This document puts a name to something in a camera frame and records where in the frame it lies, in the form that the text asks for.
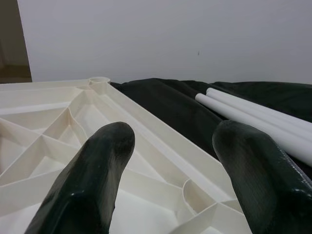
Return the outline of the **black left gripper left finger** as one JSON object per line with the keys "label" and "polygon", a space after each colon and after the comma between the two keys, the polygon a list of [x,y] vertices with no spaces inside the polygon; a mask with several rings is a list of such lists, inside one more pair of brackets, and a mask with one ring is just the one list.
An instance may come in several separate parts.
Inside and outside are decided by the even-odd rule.
{"label": "black left gripper left finger", "polygon": [[109,233],[121,176],[134,148],[129,124],[99,128],[58,175],[25,232]]}

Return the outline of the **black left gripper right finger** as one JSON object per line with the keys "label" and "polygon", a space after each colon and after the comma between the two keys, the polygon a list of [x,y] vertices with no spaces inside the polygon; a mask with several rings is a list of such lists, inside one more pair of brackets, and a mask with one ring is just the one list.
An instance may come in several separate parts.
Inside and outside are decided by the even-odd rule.
{"label": "black left gripper right finger", "polygon": [[225,120],[212,142],[252,233],[311,233],[312,181],[268,134]]}

